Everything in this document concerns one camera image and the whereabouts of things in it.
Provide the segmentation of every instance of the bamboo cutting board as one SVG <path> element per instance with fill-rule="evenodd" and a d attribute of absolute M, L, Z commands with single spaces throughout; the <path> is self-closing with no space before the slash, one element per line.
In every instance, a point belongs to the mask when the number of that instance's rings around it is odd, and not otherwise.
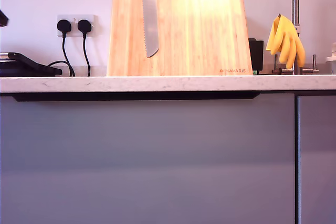
<path fill-rule="evenodd" d="M 252 74 L 243 0 L 157 0 L 157 11 L 147 58 L 142 0 L 113 0 L 108 76 Z"/>

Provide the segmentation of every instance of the navaris logo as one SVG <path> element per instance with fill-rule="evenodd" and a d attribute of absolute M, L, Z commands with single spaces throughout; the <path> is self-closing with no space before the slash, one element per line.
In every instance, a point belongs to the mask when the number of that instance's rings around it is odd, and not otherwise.
<path fill-rule="evenodd" d="M 246 69 L 225 69 L 225 73 L 246 73 Z"/>

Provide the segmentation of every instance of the black power cable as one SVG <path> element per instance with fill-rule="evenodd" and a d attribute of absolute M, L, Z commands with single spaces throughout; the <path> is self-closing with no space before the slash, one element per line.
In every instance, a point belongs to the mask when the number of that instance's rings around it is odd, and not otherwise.
<path fill-rule="evenodd" d="M 83 51 L 84 51 L 84 56 L 85 56 L 86 64 L 88 65 L 88 77 L 90 77 L 91 76 L 91 67 L 90 67 L 90 62 L 89 62 L 88 56 L 86 54 L 85 41 L 86 41 L 86 38 L 83 38 Z"/>
<path fill-rule="evenodd" d="M 62 19 L 60 20 L 58 23 L 57 23 L 57 29 L 62 32 L 62 36 L 63 36 L 63 42 L 62 42 L 62 50 L 63 50 L 63 55 L 64 55 L 64 58 L 65 58 L 65 61 L 66 61 L 66 64 L 68 65 L 69 67 L 69 71 L 70 71 L 70 77 L 75 77 L 75 71 L 74 69 L 72 68 L 71 64 L 70 64 L 70 61 L 67 57 L 67 54 L 65 52 L 65 39 L 66 39 L 66 36 L 67 36 L 67 33 L 70 32 L 72 30 L 72 26 L 71 26 L 71 23 L 69 21 L 67 21 L 66 19 Z M 57 63 L 65 63 L 64 61 L 55 61 L 53 63 L 51 63 L 52 65 L 56 64 Z"/>
<path fill-rule="evenodd" d="M 83 51 L 84 51 L 84 56 L 85 56 L 86 63 L 88 65 L 88 77 L 90 77 L 91 76 L 91 67 L 90 67 L 90 62 L 89 62 L 88 56 L 86 54 L 85 42 L 86 42 L 87 33 L 92 31 L 92 25 L 88 20 L 82 19 L 80 22 L 78 22 L 78 30 L 80 30 L 83 33 Z"/>

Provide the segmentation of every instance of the black cord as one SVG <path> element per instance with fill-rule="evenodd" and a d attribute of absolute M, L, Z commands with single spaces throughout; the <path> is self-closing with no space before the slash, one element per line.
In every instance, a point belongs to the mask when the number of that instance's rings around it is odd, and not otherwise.
<path fill-rule="evenodd" d="M 72 68 L 72 66 L 71 66 L 69 63 L 67 63 L 66 61 L 63 61 L 63 60 L 58 60 L 58 61 L 55 61 L 55 62 L 53 62 L 53 63 L 50 63 L 50 64 L 48 65 L 48 67 L 51 67 L 51 66 L 53 66 L 53 65 L 60 64 L 60 63 L 64 63 L 64 64 L 68 65 L 68 67 L 69 67 L 69 69 L 70 69 L 70 77 L 72 77 L 73 74 L 75 74 L 75 73 L 74 73 L 74 70 L 73 70 L 73 68 Z"/>
<path fill-rule="evenodd" d="M 86 42 L 86 36 L 83 38 L 83 51 L 84 51 L 84 56 L 85 56 L 85 59 L 86 59 L 86 63 L 88 65 L 88 77 L 90 77 L 91 76 L 91 67 L 90 67 L 90 62 L 89 62 L 88 56 L 86 54 L 85 42 Z"/>
<path fill-rule="evenodd" d="M 62 49 L 63 49 L 64 58 L 65 58 L 65 60 L 66 60 L 66 62 L 67 62 L 67 65 L 69 66 L 70 77 L 72 77 L 72 76 L 75 77 L 75 76 L 76 76 L 76 75 L 75 75 L 75 71 L 74 71 L 74 69 L 72 68 L 72 66 L 71 66 L 71 64 L 70 64 L 70 61 L 69 61 L 69 59 L 68 59 L 68 57 L 67 57 L 67 54 L 66 54 L 66 52 L 65 52 L 65 36 L 63 36 Z"/>

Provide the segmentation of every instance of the chrome faucet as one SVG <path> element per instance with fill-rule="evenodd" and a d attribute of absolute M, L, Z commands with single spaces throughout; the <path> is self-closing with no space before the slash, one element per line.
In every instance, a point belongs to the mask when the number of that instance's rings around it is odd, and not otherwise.
<path fill-rule="evenodd" d="M 292 0 L 292 22 L 300 36 L 300 1 Z M 297 59 L 294 62 L 293 74 L 302 74 L 302 68 L 298 66 Z"/>

